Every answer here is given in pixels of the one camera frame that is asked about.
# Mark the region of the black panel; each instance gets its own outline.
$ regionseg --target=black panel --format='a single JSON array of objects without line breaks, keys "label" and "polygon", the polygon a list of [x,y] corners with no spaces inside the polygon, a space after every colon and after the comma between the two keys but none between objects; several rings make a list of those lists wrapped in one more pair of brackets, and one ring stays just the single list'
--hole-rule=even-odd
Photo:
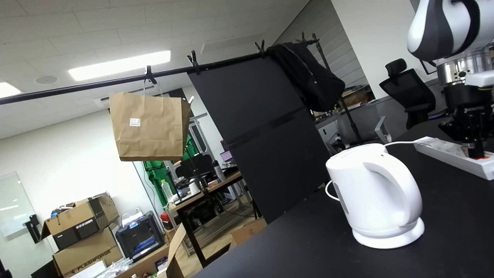
[{"label": "black panel", "polygon": [[309,197],[326,175],[326,149],[306,112],[231,153],[267,223]]},{"label": "black panel", "polygon": [[321,184],[326,149],[275,62],[250,61],[190,79],[269,223]]},{"label": "black panel", "polygon": [[59,251],[63,251],[80,241],[76,234],[76,229],[66,229],[62,234],[54,235],[52,240],[56,241]]},{"label": "black panel", "polygon": [[96,235],[100,229],[99,229],[96,220],[91,218],[91,220],[76,226],[74,231],[76,231],[77,237],[80,240],[83,240],[83,238],[89,238],[91,235]]},{"label": "black panel", "polygon": [[303,109],[290,81],[267,58],[190,75],[190,79],[227,144]]}]

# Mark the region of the black partition board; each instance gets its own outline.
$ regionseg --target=black partition board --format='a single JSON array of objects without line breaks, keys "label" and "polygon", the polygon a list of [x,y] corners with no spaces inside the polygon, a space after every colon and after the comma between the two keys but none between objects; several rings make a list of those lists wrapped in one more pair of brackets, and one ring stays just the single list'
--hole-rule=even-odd
[{"label": "black partition board", "polygon": [[269,58],[188,76],[225,143],[304,109],[296,88]]},{"label": "black partition board", "polygon": [[306,112],[231,153],[267,223],[290,210],[323,183],[329,158]]}]

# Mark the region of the kettle handle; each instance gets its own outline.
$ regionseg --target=kettle handle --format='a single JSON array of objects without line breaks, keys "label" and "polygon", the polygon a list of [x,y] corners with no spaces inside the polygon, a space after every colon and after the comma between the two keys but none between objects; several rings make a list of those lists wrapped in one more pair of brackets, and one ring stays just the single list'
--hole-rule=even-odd
[{"label": "kettle handle", "polygon": [[333,197],[333,195],[330,195],[329,192],[327,192],[327,189],[329,189],[329,186],[330,184],[333,184],[333,181],[329,181],[327,184],[326,184],[326,187],[324,187],[324,194],[330,198],[330,200],[333,200],[333,201],[338,201],[340,203],[340,198],[336,198],[336,197]]},{"label": "kettle handle", "polygon": [[404,204],[404,215],[397,220],[397,224],[406,226],[411,221],[415,221],[421,214],[421,197],[407,167],[387,153],[381,153],[378,158],[366,161],[364,166],[370,172],[383,175],[387,181],[390,181],[390,184],[400,189],[401,203]]}]

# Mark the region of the metal pole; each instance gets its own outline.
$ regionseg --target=metal pole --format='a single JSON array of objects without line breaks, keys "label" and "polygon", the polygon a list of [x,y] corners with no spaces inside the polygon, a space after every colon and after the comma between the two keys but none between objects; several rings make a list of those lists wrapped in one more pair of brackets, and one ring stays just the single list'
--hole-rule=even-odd
[{"label": "metal pole", "polygon": [[[323,47],[321,47],[319,41],[316,39],[315,34],[312,34],[312,38],[316,41],[315,47],[316,47],[318,53],[321,55],[321,58],[323,58],[323,62],[324,62],[326,70],[329,70],[329,64],[327,64],[327,61],[326,61],[326,56],[324,56],[324,53],[323,53]],[[360,132],[358,132],[358,129],[357,129],[357,126],[355,126],[355,122],[353,122],[353,118],[352,118],[349,109],[346,107],[346,104],[344,104],[344,101],[343,101],[343,96],[340,98],[340,105],[343,107],[346,116],[349,118],[350,127],[352,127],[352,130],[353,130],[353,133],[355,133],[355,136],[357,136],[357,141],[360,143],[360,141],[361,141]]]},{"label": "metal pole", "polygon": [[[207,71],[207,70],[213,70],[213,68],[221,68],[221,67],[227,67],[227,65],[233,65],[233,64],[253,61],[258,58],[262,58],[262,53],[235,58],[235,59],[228,59],[228,61],[219,61],[219,62],[205,64],[205,65],[176,68],[176,70],[170,70],[170,71],[159,71],[159,73],[153,73],[151,76],[156,79],[156,78],[174,76],[174,75],[182,75],[182,73],[201,73],[201,71]],[[52,98],[52,96],[60,96],[60,95],[71,95],[71,93],[96,90],[96,88],[102,88],[102,87],[114,87],[114,85],[120,85],[120,84],[139,82],[139,81],[147,81],[147,79],[150,79],[150,73],[122,78],[122,79],[110,79],[110,81],[102,81],[102,82],[94,82],[94,84],[82,84],[82,85],[74,85],[74,87],[52,88],[52,90],[46,90],[46,92],[25,93],[25,95],[17,95],[17,96],[1,98],[0,105],[25,102],[25,101],[32,101],[32,99]]]}]

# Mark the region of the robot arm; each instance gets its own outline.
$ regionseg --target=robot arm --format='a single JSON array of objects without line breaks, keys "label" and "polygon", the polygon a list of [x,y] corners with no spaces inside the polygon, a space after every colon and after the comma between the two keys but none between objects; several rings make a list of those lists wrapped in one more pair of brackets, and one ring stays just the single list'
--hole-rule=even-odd
[{"label": "robot arm", "polygon": [[407,50],[421,61],[448,61],[494,39],[494,0],[420,0]]},{"label": "robot arm", "polygon": [[494,85],[494,0],[420,0],[407,34],[407,50],[435,62],[452,119],[440,129],[468,144],[471,158],[483,158],[494,136],[489,90]]}]

